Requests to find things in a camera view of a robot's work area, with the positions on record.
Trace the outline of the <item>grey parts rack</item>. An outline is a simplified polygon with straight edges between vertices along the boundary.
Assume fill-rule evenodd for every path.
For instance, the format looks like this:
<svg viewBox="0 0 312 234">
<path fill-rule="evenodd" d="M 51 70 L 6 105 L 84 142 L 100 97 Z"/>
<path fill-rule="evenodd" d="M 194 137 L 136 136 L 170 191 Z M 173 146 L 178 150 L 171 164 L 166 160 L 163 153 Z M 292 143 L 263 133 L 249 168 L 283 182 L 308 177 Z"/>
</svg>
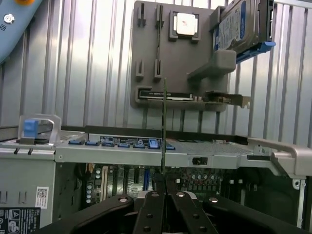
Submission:
<svg viewBox="0 0 312 234">
<path fill-rule="evenodd" d="M 156 76 L 157 28 L 156 7 L 163 6 L 160 42 L 162 78 Z M 236 68 L 236 53 L 213 50 L 212 27 L 220 22 L 224 7 L 214 10 L 148 1 L 134 3 L 132 27 L 132 73 L 130 104 L 134 108 L 160 108 L 162 100 L 139 100 L 139 89 L 192 93 L 228 91 L 228 74 Z M 174 31 L 175 13 L 195 14 L 198 32 L 195 36 L 178 35 Z M 228 105 L 166 101 L 168 108 L 223 112 Z"/>
</svg>

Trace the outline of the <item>blue case latch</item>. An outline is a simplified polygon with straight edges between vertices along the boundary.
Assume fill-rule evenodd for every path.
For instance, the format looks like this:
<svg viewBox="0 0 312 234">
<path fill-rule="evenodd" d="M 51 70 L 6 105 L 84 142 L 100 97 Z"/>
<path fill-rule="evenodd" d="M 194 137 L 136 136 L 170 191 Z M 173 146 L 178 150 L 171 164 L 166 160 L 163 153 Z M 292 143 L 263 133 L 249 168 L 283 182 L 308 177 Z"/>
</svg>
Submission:
<svg viewBox="0 0 312 234">
<path fill-rule="evenodd" d="M 36 138 L 38 135 L 39 121 L 34 119 L 27 119 L 24 122 L 23 137 Z"/>
</svg>

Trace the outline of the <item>open black PC case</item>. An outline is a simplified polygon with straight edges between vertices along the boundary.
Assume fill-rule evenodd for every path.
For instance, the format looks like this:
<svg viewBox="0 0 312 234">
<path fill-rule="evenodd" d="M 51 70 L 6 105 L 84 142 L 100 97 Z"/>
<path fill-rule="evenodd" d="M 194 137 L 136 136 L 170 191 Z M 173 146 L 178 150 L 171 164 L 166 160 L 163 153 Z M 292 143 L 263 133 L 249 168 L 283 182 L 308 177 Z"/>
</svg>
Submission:
<svg viewBox="0 0 312 234">
<path fill-rule="evenodd" d="M 36 138 L 23 137 L 27 119 L 39 121 Z M 0 127 L 0 159 L 52 160 L 56 163 L 51 222 L 54 223 L 97 204 L 83 205 L 83 184 L 75 173 L 78 164 L 155 166 L 160 167 L 159 174 L 162 174 L 161 132 L 162 129 L 62 127 L 61 119 L 56 115 L 22 115 L 18 126 Z M 273 213 L 254 210 L 312 234 L 312 148 L 239 135 L 166 130 L 164 180 L 166 175 L 174 175 L 167 171 L 172 167 L 263 168 L 274 176 L 287 176 L 299 192 L 296 208 L 292 211 L 281 208 Z M 149 191 L 141 191 L 132 199 L 143 199 Z M 39 207 L 0 207 L 0 234 L 36 234 L 41 228 L 40 212 Z M 166 191 L 162 234 L 188 234 L 182 221 Z"/>
</svg>

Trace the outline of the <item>hard disk blue label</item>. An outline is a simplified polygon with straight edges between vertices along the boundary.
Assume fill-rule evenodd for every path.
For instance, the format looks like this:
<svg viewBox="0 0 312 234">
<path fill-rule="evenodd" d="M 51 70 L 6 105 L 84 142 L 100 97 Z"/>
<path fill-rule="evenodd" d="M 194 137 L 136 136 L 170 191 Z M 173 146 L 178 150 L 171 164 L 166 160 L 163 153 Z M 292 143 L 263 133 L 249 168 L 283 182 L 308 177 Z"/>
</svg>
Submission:
<svg viewBox="0 0 312 234">
<path fill-rule="evenodd" d="M 259 43 L 259 0 L 233 0 L 220 14 L 213 49 L 240 54 Z"/>
</svg>

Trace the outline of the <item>blue expansion slot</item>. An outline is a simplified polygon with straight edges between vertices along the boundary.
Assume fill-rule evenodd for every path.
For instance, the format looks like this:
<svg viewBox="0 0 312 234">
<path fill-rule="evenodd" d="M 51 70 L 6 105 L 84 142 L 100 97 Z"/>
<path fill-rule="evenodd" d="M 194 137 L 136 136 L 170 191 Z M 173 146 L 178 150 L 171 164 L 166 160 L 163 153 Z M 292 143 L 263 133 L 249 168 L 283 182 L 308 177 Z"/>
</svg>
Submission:
<svg viewBox="0 0 312 234">
<path fill-rule="evenodd" d="M 144 182 L 143 182 L 143 190 L 144 191 L 149 190 L 149 180 L 150 180 L 150 169 L 146 168 L 144 170 Z"/>
</svg>

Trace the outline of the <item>silver CPU chip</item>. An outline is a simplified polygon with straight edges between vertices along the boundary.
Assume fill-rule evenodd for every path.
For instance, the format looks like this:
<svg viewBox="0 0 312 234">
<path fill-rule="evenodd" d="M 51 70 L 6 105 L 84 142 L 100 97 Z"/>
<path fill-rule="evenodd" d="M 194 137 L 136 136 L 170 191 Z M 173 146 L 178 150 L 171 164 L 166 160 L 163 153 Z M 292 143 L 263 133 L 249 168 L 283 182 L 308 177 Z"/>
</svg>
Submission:
<svg viewBox="0 0 312 234">
<path fill-rule="evenodd" d="M 178 35 L 195 36 L 198 32 L 198 18 L 195 14 L 175 13 L 174 31 Z"/>
</svg>

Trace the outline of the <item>grey power supply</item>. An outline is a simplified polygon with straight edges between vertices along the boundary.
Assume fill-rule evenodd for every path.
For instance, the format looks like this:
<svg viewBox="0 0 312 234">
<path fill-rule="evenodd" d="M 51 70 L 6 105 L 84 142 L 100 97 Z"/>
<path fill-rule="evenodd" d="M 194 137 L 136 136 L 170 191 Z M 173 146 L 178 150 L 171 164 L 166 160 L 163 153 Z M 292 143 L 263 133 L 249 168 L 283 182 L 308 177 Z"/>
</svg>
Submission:
<svg viewBox="0 0 312 234">
<path fill-rule="evenodd" d="M 0 207 L 39 207 L 40 227 L 53 220 L 56 163 L 0 159 Z"/>
</svg>

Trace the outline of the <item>green motherboard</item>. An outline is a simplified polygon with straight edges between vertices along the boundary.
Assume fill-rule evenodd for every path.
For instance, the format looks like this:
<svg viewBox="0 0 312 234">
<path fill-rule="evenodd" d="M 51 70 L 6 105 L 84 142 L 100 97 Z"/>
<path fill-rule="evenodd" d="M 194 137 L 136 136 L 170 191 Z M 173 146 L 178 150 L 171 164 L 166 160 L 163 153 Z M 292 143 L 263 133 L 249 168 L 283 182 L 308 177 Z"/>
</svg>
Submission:
<svg viewBox="0 0 312 234">
<path fill-rule="evenodd" d="M 84 189 L 84 207 L 101 202 L 114 195 L 137 198 L 143 190 L 144 170 L 150 169 L 149 190 L 160 167 L 78 164 L 75 173 Z M 299 192 L 287 176 L 274 176 L 268 169 L 243 168 L 209 169 L 172 167 L 178 190 L 192 192 L 203 201 L 210 195 L 219 195 L 261 212 L 273 213 L 281 208 L 296 208 Z"/>
</svg>

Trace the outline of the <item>graphics card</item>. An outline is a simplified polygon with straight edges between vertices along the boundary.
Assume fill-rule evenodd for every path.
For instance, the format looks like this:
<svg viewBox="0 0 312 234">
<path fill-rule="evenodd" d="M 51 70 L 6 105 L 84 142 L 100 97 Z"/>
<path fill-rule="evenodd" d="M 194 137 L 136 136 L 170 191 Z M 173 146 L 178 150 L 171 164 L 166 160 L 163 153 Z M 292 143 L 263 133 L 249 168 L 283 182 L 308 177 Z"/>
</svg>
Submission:
<svg viewBox="0 0 312 234">
<path fill-rule="evenodd" d="M 192 93 L 166 92 L 166 94 L 164 94 L 164 92 L 139 89 L 137 97 L 139 100 L 163 100 L 166 98 L 168 101 L 232 105 L 239 106 L 241 108 L 249 108 L 251 103 L 251 97 L 249 96 L 227 94 L 217 91 L 209 91 L 203 96 L 196 96 Z"/>
</svg>

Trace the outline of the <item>blue plastic disk caddy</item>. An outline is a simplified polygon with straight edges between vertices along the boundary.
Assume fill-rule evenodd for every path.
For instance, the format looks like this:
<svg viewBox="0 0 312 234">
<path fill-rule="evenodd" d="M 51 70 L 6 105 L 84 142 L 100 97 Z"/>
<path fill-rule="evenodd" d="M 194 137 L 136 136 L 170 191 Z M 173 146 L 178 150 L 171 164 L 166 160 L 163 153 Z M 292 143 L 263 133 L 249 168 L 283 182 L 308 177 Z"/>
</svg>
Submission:
<svg viewBox="0 0 312 234">
<path fill-rule="evenodd" d="M 238 39 L 231 43 L 236 51 L 236 63 L 271 50 L 274 0 L 239 0 L 234 7 L 240 10 Z"/>
</svg>

